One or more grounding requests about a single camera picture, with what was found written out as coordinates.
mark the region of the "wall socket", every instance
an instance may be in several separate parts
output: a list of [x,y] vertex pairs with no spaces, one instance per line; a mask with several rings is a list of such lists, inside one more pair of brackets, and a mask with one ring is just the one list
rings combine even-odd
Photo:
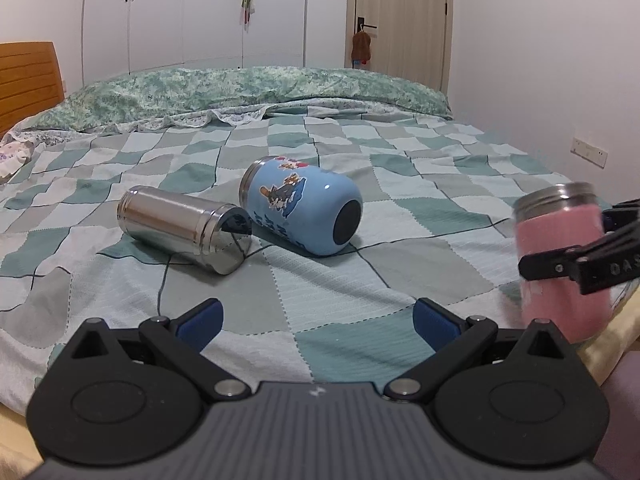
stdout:
[[574,142],[571,143],[571,152],[601,168],[604,168],[604,165],[607,163],[607,155],[609,155],[609,153],[604,150],[591,146],[583,140],[576,139],[575,137]]

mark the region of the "blue gripper pad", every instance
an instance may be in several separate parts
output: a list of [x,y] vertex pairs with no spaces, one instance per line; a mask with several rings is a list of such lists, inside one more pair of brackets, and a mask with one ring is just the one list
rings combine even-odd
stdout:
[[466,323],[444,307],[420,298],[414,305],[414,330],[436,352],[457,338],[466,329]]
[[222,330],[225,313],[222,303],[210,299],[189,311],[184,318],[175,320],[175,336],[196,352],[202,352]]

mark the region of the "orange wooden headboard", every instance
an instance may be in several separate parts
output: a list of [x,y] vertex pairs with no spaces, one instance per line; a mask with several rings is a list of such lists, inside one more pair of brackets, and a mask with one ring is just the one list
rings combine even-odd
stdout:
[[0,43],[0,139],[19,121],[64,98],[53,43]]

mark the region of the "wall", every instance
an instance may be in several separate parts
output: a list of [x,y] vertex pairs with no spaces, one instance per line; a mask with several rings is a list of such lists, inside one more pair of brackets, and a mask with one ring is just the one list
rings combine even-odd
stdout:
[[[640,0],[454,0],[449,99],[609,201],[640,197]],[[572,137],[609,152],[604,170]]]
[[347,0],[307,0],[306,66],[344,66],[346,20]]
[[82,86],[82,0],[0,0],[0,43],[53,41],[67,93]]

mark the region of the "pink bottle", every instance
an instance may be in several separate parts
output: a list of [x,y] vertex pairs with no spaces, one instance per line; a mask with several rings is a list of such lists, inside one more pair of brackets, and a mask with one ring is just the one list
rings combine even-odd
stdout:
[[[585,245],[604,235],[602,215],[591,184],[557,184],[530,193],[513,206],[518,258],[525,254]],[[609,289],[582,296],[569,278],[520,280],[522,319],[552,320],[571,343],[604,328],[611,317]]]

